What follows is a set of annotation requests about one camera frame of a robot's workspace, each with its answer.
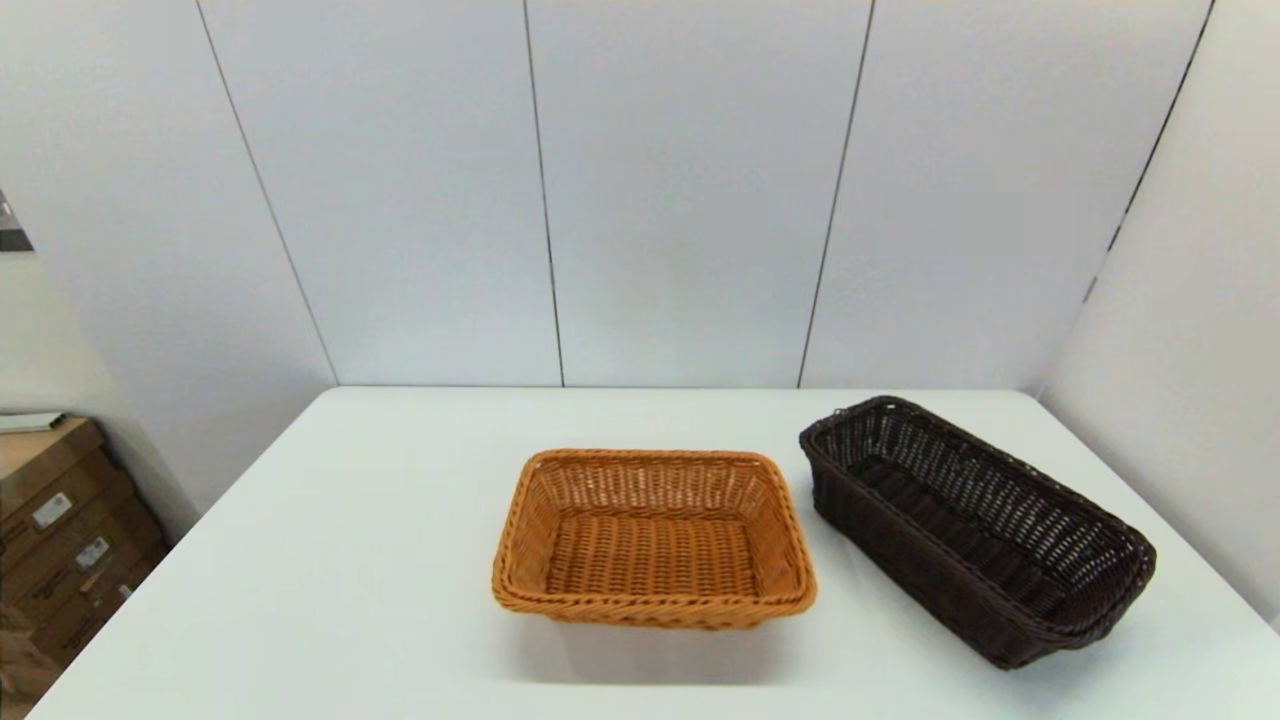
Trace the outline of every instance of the rectangular basket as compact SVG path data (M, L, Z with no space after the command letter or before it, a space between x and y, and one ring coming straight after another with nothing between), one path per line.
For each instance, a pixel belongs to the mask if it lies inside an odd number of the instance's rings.
M818 512L998 667L1106 637L1155 573L1138 530L902 398L838 411L800 446Z
M573 623L751 628L815 593L786 482L750 452L539 452L493 564L503 607Z

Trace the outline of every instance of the paper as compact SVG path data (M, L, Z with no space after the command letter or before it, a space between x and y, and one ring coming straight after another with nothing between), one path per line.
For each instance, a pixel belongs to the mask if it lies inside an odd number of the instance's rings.
M36 527L44 530L49 525L58 521L59 518L67 514L72 509L72 501L67 497L67 493L58 493L49 498L49 502L40 506L38 510L31 514L31 519L36 521Z
M93 565L97 565L97 561L106 555L108 550L111 550L111 546L106 542L106 538L99 536L97 539L84 546L84 550L76 556L76 564L81 566L81 570L88 570Z

